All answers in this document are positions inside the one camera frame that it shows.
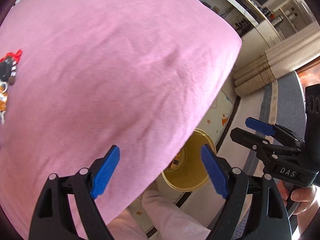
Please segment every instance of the metal screw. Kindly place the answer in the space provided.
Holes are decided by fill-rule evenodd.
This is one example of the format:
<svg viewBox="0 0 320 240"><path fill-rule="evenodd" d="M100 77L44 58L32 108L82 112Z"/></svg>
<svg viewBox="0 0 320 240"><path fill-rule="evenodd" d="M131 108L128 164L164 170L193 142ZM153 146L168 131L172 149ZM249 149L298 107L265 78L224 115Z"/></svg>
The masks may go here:
<svg viewBox="0 0 320 240"><path fill-rule="evenodd" d="M239 175L239 174L241 173L241 169L239 169L239 168L233 168L233 169L232 169L232 172L233 172L234 174Z"/></svg>
<svg viewBox="0 0 320 240"><path fill-rule="evenodd" d="M89 172L89 170L87 169L87 168L82 168L80 171L79 171L79 173L81 174L81 175L85 175L85 174L87 174Z"/></svg>
<svg viewBox="0 0 320 240"><path fill-rule="evenodd" d="M52 173L52 174L50 174L50 176L49 176L49 180L54 180L56 177L57 177L57 174Z"/></svg>
<svg viewBox="0 0 320 240"><path fill-rule="evenodd" d="M267 180L271 180L271 179L272 179L272 177L271 177L270 174L265 174L265 175L264 175L264 178L267 179Z"/></svg>

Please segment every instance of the bottle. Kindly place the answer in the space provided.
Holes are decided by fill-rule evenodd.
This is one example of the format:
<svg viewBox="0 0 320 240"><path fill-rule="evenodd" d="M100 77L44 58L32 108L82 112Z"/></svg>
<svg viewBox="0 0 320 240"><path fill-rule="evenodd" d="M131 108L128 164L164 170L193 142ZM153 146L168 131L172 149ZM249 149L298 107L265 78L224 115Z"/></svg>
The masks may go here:
<svg viewBox="0 0 320 240"><path fill-rule="evenodd" d="M277 24L279 24L280 22L282 22L283 21L283 16L281 16L281 15L278 15L274 20L272 20L272 25L273 26L276 26Z"/></svg>
<svg viewBox="0 0 320 240"><path fill-rule="evenodd" d="M286 10L284 13L285 13L285 15L289 16L293 12L294 12L294 8L292 7L290 10Z"/></svg>
<svg viewBox="0 0 320 240"><path fill-rule="evenodd" d="M294 13L294 14L290 15L288 18L289 18L290 21L292 21L297 16L298 16L298 14Z"/></svg>

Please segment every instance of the white shelf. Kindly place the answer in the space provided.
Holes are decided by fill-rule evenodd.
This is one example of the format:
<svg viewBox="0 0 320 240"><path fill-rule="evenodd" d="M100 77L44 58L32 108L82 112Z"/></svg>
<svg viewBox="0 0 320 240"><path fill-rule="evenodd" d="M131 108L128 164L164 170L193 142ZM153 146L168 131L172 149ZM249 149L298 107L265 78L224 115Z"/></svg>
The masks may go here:
<svg viewBox="0 0 320 240"><path fill-rule="evenodd" d="M298 32L297 28L293 25L293 23L291 22L291 20L289 19L289 17L285 14L285 12L283 11L283 9L280 8L279 10L282 12L282 14L284 15L284 18L288 20L288 22L290 23L291 27L292 27L292 28L294 29L294 31L297 33L297 32Z"/></svg>
<svg viewBox="0 0 320 240"><path fill-rule="evenodd" d="M254 27L257 27L259 23L252 17L250 13L248 13L236 0L227 0L231 3L239 12L243 14L244 17L248 19L249 22L252 23Z"/></svg>
<svg viewBox="0 0 320 240"><path fill-rule="evenodd" d="M270 27L277 34L278 38L281 40L281 37L278 34L278 32L276 31L276 29L274 28L274 26L271 24L271 22L268 20L268 18L259 10L259 8L252 1L250 1L250 0L245 0L245 1L253 8L253 10L255 10L257 12L257 14L259 14L263 19L265 19L267 21L267 23L270 25Z"/></svg>
<svg viewBox="0 0 320 240"><path fill-rule="evenodd" d="M277 10L279 10L281 7L285 6L290 1L291 0L283 0L280 4L276 5L275 7L272 7L272 6L265 6L265 7L267 7L270 11L276 12Z"/></svg>

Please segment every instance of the white fabric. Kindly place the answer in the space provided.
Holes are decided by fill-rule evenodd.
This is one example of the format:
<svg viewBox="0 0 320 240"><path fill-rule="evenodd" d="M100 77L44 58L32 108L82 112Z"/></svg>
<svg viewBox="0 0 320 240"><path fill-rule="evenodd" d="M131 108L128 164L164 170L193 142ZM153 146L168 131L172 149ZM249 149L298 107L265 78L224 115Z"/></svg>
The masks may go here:
<svg viewBox="0 0 320 240"><path fill-rule="evenodd" d="M185 214L154 189L142 196L142 206L164 240L205 240L210 230ZM108 224L115 240L147 240L129 211L124 210Z"/></svg>
<svg viewBox="0 0 320 240"><path fill-rule="evenodd" d="M244 67L234 67L235 91L245 96L320 56L320 26L313 22Z"/></svg>

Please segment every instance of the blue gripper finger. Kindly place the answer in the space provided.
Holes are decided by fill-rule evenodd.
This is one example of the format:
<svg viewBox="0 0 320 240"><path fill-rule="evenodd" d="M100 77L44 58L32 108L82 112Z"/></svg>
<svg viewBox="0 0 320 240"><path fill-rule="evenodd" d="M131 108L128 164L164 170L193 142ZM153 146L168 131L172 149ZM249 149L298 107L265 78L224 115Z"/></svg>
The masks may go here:
<svg viewBox="0 0 320 240"><path fill-rule="evenodd" d="M113 172L116 169L120 160L120 149L114 147L113 151L108 155L105 162L97 172L96 176L92 180L92 190L90 192L93 199L96 199L99 195L102 195L105 191L108 182L111 179Z"/></svg>
<svg viewBox="0 0 320 240"><path fill-rule="evenodd" d="M246 120L245 120L245 125L248 127L248 128L251 128L257 132L260 132L264 135L267 135L267 136L272 136L272 135L275 135L275 131L273 130L273 127L272 125L268 124L268 123L265 123L265 122L261 122L257 119L254 119L252 117L248 117Z"/></svg>
<svg viewBox="0 0 320 240"><path fill-rule="evenodd" d="M202 146L201 160L204 164L205 169L207 170L207 173L209 174L216 192L224 199L227 199L230 195L227 178L222 172L216 159L214 158L214 152L209 149L209 146Z"/></svg>

